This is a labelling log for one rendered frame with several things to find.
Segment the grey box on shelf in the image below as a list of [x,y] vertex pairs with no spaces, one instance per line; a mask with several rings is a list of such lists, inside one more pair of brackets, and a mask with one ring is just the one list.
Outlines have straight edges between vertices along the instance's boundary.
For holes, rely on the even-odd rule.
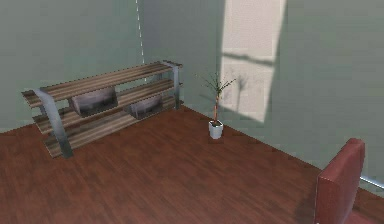
[[159,112],[163,108],[163,99],[161,95],[150,97],[139,102],[130,104],[124,108],[124,111],[136,119],[143,119],[149,115]]
[[81,117],[88,117],[118,105],[114,87],[84,93],[68,99],[70,107]]

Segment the wooden slatted shelf unit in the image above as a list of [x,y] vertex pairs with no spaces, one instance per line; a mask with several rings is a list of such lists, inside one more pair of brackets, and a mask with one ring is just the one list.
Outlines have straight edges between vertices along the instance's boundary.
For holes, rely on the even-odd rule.
[[[22,93],[28,105],[41,114],[33,118],[51,157],[73,155],[73,150],[98,140],[143,119],[181,105],[179,69],[171,61],[157,61],[132,68],[86,77],[79,80],[40,87]],[[95,90],[114,87],[118,105],[88,117],[79,116],[68,99]],[[161,95],[163,108],[141,120],[124,111],[130,104]]]

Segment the house plant in white pot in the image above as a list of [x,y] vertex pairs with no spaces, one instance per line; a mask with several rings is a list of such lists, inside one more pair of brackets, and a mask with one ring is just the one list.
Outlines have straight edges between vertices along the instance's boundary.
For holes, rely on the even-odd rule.
[[220,74],[215,72],[210,76],[210,79],[203,77],[202,75],[196,74],[196,77],[200,78],[204,81],[204,86],[210,89],[215,96],[214,99],[214,109],[213,109],[213,119],[208,122],[209,126],[209,135],[212,139],[218,140],[221,138],[224,124],[218,119],[218,111],[219,111],[219,101],[220,97],[226,87],[229,87],[235,79],[231,81],[222,82],[220,79]]

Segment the red leather chair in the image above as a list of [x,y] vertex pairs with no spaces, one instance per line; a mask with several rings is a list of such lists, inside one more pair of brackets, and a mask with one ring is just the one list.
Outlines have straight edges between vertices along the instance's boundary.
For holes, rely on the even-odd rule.
[[353,210],[365,143],[350,138],[317,177],[313,224],[380,224]]

